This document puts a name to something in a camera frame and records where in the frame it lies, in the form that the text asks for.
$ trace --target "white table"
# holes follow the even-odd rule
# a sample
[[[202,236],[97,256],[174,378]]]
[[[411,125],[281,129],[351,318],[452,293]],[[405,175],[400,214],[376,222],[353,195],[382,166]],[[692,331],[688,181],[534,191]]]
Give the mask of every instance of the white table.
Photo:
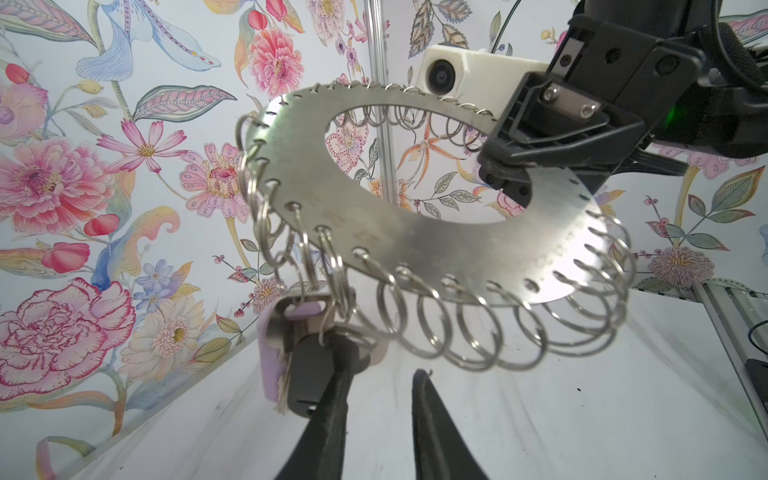
[[[764,480],[768,444],[704,308],[631,297],[608,350],[530,372],[390,348],[353,381],[344,478],[414,478],[411,381],[425,368],[489,478]],[[306,420],[273,411],[258,358],[254,343],[75,478],[273,478]]]

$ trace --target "camera lens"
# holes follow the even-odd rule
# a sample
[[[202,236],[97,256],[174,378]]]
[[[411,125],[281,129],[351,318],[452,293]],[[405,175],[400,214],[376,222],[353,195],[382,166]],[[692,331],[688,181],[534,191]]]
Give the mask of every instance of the camera lens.
[[[456,82],[456,70],[445,60],[438,60],[429,68],[429,89],[436,94],[447,94]]]

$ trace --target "metal ring plate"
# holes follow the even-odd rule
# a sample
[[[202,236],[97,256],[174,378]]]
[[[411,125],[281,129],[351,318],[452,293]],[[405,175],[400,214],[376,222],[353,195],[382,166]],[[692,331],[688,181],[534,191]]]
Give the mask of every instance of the metal ring plate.
[[[294,229],[298,225],[294,225],[288,205],[301,204],[312,243],[319,244],[314,227],[326,225],[333,230],[338,254],[352,268],[378,278],[353,255],[353,249],[363,247],[386,270],[395,271],[398,265],[406,264],[443,299],[456,303],[471,300],[443,286],[446,274],[455,276],[469,291],[483,295],[490,304],[505,305],[501,296],[487,291],[489,280],[521,300],[541,303],[574,292],[572,286],[555,279],[553,271],[585,281],[589,273],[573,260],[599,267],[598,257],[584,245],[605,251],[606,240],[588,228],[604,232],[606,226],[587,215],[587,210],[599,212],[599,207],[581,182],[570,181],[576,176],[569,169],[528,168],[531,203],[520,217],[498,223],[443,222],[415,215],[364,191],[336,166],[325,145],[332,119],[364,105],[420,108],[485,134],[495,124],[491,115],[476,114],[455,102],[378,85],[321,86],[316,92],[307,88],[275,98],[249,127],[247,146],[258,140],[265,142],[257,158],[266,158],[269,163],[259,187],[263,188],[267,180],[280,182],[273,208]],[[526,279],[536,282],[538,291],[526,288]]]

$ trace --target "cable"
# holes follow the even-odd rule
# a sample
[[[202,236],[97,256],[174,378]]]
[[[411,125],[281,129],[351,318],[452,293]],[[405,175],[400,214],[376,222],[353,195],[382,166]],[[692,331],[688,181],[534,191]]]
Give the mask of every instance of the cable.
[[[710,2],[710,30],[715,45],[720,50],[728,70],[739,78],[744,83],[744,87],[754,94],[765,95],[768,94],[768,86],[761,85],[753,79],[747,77],[736,65],[731,61],[730,56],[726,52],[725,45],[723,45],[723,37],[720,36],[720,29],[718,27],[720,22],[720,5],[717,0],[711,0]]]
[[[502,26],[502,29],[498,31],[498,35],[496,35],[496,40],[493,42],[493,48],[491,48],[491,53],[496,53],[496,48],[498,48],[498,43],[502,39],[502,35],[504,34],[504,30],[507,29],[507,24],[509,23],[509,20],[512,18],[512,14],[515,13],[515,10],[518,9],[518,5],[520,5],[520,2],[522,0],[517,0],[515,4],[512,6],[512,10],[509,11],[509,15],[507,15],[507,19],[504,20],[504,24]]]
[[[765,350],[763,350],[763,349],[761,349],[760,347],[758,347],[758,346],[757,346],[757,344],[755,343],[755,341],[752,339],[752,333],[755,331],[755,329],[756,329],[758,326],[763,326],[763,325],[765,325],[766,323],[768,323],[768,320],[764,320],[764,321],[762,321],[762,322],[760,322],[760,323],[757,323],[755,326],[753,326],[752,328],[750,328],[750,331],[746,333],[746,338],[747,338],[747,339],[750,341],[750,343],[752,344],[752,346],[753,346],[753,347],[755,347],[756,349],[758,349],[760,352],[763,352],[763,353],[765,353],[766,355],[768,355],[768,352],[766,352]]]

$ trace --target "wallpaper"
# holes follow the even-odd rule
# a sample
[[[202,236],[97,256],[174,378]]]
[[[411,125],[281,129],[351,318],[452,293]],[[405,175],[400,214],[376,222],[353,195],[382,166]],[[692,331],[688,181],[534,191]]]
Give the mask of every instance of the wallpaper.
[[[253,241],[234,126],[297,88],[369,81],[362,8],[0,1],[1,477],[56,478],[300,289]],[[329,132],[366,188],[374,141]]]
[[[550,61],[568,30],[575,3],[386,2],[391,23],[389,80],[413,84],[429,45],[448,42],[489,51],[499,35],[497,55]],[[764,4],[726,0],[721,13],[743,43],[768,41]],[[479,107],[494,112],[503,108]],[[441,125],[437,133],[423,127],[417,132],[396,128],[393,134],[401,205],[418,214],[467,223],[514,221],[524,214],[513,200],[483,184],[476,154],[445,138],[445,122],[435,125]],[[468,132],[469,140],[477,136]],[[688,172],[684,177],[614,175],[595,195],[603,212],[629,229],[641,272],[635,286],[683,297],[692,297],[691,284],[704,280],[768,291],[768,190],[760,186],[768,156],[734,160],[660,145],[650,149],[685,160]]]

